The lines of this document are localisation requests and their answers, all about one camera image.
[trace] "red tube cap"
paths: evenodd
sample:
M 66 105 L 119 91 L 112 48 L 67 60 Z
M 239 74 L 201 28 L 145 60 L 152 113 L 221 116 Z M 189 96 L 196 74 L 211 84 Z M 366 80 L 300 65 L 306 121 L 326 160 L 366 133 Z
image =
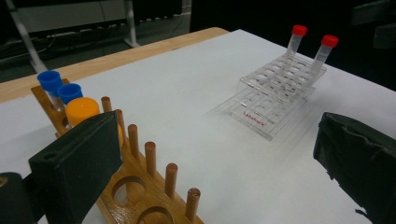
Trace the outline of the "red tube cap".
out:
M 291 33 L 294 35 L 305 35 L 306 34 L 306 26 L 303 25 L 294 25 Z
M 334 48 L 338 44 L 338 37 L 334 35 L 325 35 L 322 38 L 321 44 L 327 47 Z

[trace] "blue bottle cap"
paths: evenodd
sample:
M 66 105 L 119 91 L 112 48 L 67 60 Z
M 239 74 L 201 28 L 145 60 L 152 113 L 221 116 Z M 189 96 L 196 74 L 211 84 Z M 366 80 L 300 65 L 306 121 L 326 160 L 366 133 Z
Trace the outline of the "blue bottle cap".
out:
M 70 101 L 82 97 L 81 87 L 76 83 L 64 84 L 58 89 L 58 95 L 64 105 L 67 105 Z
M 54 96 L 57 96 L 58 88 L 63 85 L 61 75 L 57 71 L 49 70 L 42 72 L 38 74 L 37 79 L 44 91 L 48 91 Z

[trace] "centrifuge tube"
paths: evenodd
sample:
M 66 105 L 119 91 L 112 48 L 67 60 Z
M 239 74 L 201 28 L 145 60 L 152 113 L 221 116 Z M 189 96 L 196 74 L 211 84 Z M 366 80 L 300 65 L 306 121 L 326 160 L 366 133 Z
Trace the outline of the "centrifuge tube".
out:
M 288 49 L 286 50 L 286 57 L 288 59 L 293 59 L 298 47 L 300 46 L 303 36 L 306 34 L 307 28 L 303 25 L 294 25 L 291 30 L 291 38 L 289 41 Z
M 318 78 L 318 73 L 322 65 L 326 62 L 327 57 L 335 46 L 338 44 L 338 37 L 334 35 L 325 35 L 321 40 L 321 46 L 315 56 L 314 61 L 312 62 L 311 68 L 309 70 L 309 75 L 311 76 L 312 84 Z
M 69 124 L 75 127 L 84 119 L 99 114 L 99 104 L 92 98 L 78 97 L 67 104 L 65 113 Z
M 64 105 L 67 105 L 74 99 L 82 97 L 81 87 L 76 83 L 64 84 L 58 89 L 57 92 Z
M 63 85 L 61 75 L 57 71 L 49 70 L 38 74 L 37 79 L 49 97 L 52 108 L 56 111 L 64 110 L 64 104 L 57 92 L 57 90 Z

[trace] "white tabletop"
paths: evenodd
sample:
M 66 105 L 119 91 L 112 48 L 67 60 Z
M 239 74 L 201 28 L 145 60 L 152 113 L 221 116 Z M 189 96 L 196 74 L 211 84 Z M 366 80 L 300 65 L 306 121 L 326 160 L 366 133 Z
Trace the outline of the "white tabletop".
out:
M 238 30 L 77 83 L 98 102 L 109 96 L 125 125 L 138 126 L 141 150 L 156 143 L 163 176 L 169 162 L 177 164 L 177 193 L 202 192 L 197 215 L 204 223 L 371 223 L 313 150 L 325 111 L 396 138 L 394 91 L 325 65 L 307 104 L 272 141 L 212 111 L 235 94 L 240 77 L 284 51 Z M 33 95 L 0 104 L 0 113 L 0 173 L 25 177 L 27 160 L 55 140 L 55 130 Z M 105 221 L 94 206 L 84 222 Z

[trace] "orange bottle cap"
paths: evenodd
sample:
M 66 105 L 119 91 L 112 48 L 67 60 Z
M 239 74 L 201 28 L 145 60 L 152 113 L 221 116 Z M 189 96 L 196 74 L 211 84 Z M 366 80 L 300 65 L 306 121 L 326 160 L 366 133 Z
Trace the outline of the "orange bottle cap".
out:
M 75 127 L 84 119 L 99 114 L 99 104 L 88 97 L 79 97 L 70 101 L 65 110 L 69 124 Z

